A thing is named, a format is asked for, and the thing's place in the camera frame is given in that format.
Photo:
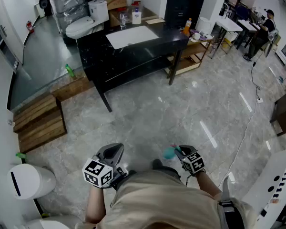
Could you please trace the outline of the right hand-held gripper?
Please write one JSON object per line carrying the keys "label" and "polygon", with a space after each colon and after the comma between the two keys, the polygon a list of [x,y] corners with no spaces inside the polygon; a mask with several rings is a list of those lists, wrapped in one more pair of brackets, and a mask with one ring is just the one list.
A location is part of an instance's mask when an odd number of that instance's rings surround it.
{"label": "right hand-held gripper", "polygon": [[197,150],[190,145],[180,145],[180,148],[175,148],[174,153],[183,164],[185,170],[189,171],[190,174],[195,175],[197,172],[204,169],[204,162],[201,155]]}

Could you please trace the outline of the teal spray bottle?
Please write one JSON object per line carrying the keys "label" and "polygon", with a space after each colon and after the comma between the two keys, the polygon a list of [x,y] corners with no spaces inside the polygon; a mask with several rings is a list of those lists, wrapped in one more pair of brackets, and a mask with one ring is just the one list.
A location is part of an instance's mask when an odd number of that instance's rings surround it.
{"label": "teal spray bottle", "polygon": [[177,156],[177,151],[182,151],[181,148],[177,145],[171,145],[170,147],[166,148],[163,152],[164,159],[173,159],[175,156]]}

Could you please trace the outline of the green cap cleaner bottle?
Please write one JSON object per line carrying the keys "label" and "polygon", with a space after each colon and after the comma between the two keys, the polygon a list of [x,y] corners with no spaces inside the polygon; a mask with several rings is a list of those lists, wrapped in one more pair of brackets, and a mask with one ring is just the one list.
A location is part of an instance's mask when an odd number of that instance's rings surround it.
{"label": "green cap cleaner bottle", "polygon": [[17,152],[15,156],[21,160],[22,164],[26,163],[26,157],[27,157],[26,154]]}

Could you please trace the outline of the orange drink bottle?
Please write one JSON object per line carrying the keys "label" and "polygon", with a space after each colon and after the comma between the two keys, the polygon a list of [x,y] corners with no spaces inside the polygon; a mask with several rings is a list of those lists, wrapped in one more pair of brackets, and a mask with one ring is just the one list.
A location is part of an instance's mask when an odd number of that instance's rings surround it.
{"label": "orange drink bottle", "polygon": [[192,19],[189,18],[185,24],[184,29],[183,29],[184,35],[188,36],[190,34],[189,30],[190,30],[191,24],[192,24]]}

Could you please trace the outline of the white soap pump bottle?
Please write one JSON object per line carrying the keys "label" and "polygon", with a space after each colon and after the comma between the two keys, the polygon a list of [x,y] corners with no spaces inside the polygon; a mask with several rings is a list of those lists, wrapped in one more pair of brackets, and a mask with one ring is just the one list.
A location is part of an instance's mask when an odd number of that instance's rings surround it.
{"label": "white soap pump bottle", "polygon": [[139,7],[135,7],[132,11],[132,24],[139,25],[142,23],[142,12]]}

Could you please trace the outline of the small black screen device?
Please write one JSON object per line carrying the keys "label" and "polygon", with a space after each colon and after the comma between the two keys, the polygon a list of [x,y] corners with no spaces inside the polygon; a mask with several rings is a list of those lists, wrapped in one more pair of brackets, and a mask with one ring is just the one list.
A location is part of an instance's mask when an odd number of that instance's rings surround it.
{"label": "small black screen device", "polygon": [[121,167],[118,167],[113,173],[113,179],[110,182],[110,186],[115,190],[118,188],[119,184],[127,178],[128,173],[125,172]]}

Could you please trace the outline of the wooden slat platform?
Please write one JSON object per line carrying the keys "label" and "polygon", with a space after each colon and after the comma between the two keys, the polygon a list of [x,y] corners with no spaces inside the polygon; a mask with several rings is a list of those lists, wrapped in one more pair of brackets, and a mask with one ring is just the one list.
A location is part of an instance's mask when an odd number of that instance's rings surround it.
{"label": "wooden slat platform", "polygon": [[24,154],[67,134],[61,102],[52,94],[43,94],[23,106],[13,121],[19,150]]}

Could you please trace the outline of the white round bin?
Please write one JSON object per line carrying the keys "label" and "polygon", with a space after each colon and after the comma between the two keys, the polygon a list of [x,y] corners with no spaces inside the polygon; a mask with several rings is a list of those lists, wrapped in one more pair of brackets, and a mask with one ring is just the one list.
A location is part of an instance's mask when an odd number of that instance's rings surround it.
{"label": "white round bin", "polygon": [[7,181],[12,195],[22,200],[43,197],[56,187],[56,177],[51,171],[30,164],[11,168],[7,173]]}

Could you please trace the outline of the wooden shelf table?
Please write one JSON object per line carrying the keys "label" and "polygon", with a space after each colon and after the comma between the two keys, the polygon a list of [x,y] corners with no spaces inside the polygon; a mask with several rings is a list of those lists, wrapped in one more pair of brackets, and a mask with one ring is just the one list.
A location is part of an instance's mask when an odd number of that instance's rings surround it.
{"label": "wooden shelf table", "polygon": [[202,64],[205,54],[212,44],[211,35],[201,36],[199,40],[191,37],[187,47],[183,50],[181,59],[177,66],[176,75],[183,74],[193,69],[199,68]]}

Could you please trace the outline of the white sink basin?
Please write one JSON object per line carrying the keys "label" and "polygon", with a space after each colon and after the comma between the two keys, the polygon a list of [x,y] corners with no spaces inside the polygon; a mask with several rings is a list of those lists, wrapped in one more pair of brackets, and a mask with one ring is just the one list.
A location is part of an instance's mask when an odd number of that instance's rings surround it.
{"label": "white sink basin", "polygon": [[114,49],[158,39],[159,37],[147,26],[133,27],[106,35]]}

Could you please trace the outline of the black marble table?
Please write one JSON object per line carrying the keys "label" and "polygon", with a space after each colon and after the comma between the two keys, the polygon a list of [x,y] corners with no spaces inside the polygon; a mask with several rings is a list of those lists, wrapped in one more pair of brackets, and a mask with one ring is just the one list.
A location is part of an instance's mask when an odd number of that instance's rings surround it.
{"label": "black marble table", "polygon": [[[107,34],[139,26],[147,26],[159,38],[114,49],[106,37]],[[107,27],[77,40],[84,72],[94,83],[109,112],[112,109],[105,93],[120,85],[165,68],[172,69],[169,81],[172,85],[187,43],[188,37],[164,22],[127,24],[123,29],[119,26]]]}

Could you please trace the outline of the white cylinder roll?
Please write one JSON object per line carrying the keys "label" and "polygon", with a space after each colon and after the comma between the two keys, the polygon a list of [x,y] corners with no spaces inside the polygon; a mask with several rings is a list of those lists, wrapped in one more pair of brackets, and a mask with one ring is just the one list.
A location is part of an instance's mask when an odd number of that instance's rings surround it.
{"label": "white cylinder roll", "polygon": [[210,25],[211,23],[207,18],[200,17],[197,21],[195,29],[203,34],[208,34],[210,30]]}

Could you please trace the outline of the white toilet with sticker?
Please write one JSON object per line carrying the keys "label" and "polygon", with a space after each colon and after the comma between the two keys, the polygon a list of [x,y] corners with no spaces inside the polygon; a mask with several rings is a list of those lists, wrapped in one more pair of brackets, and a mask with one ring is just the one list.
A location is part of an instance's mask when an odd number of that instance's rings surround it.
{"label": "white toilet with sticker", "polygon": [[107,1],[92,0],[88,2],[89,15],[72,22],[66,28],[66,36],[79,39],[93,32],[103,29],[104,23],[109,20]]}

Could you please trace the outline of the small brown paper packet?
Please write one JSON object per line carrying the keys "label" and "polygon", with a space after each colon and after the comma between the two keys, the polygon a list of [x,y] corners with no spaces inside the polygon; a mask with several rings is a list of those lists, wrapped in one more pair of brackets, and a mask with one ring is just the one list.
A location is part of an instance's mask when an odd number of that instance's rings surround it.
{"label": "small brown paper packet", "polygon": [[165,22],[165,20],[163,18],[156,18],[156,19],[146,20],[145,22],[147,24],[151,25],[151,24],[157,24],[157,23]]}

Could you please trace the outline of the black cabinet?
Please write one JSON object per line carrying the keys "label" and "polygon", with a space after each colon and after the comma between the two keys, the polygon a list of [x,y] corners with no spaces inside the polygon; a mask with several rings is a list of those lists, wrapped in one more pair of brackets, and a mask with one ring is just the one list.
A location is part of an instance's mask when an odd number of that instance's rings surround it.
{"label": "black cabinet", "polygon": [[192,19],[191,29],[194,29],[204,0],[167,0],[165,21],[171,27],[182,29],[187,20]]}

